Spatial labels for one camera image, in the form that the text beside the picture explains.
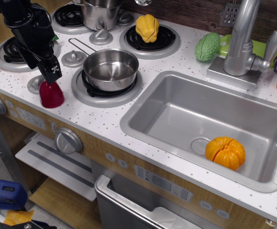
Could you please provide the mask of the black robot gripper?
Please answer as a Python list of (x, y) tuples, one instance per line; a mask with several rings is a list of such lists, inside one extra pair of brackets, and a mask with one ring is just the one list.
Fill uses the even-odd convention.
[(39, 68), (47, 83), (62, 77), (51, 47), (54, 31), (48, 11), (39, 4), (7, 4), (5, 22), (14, 34), (22, 58), (31, 69)]

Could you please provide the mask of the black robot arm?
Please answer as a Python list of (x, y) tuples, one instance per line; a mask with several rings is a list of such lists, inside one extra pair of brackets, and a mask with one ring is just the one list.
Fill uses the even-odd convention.
[(0, 0), (0, 13), (28, 66), (37, 67), (49, 84), (61, 78), (60, 64), (51, 47), (55, 33), (49, 12), (29, 0)]

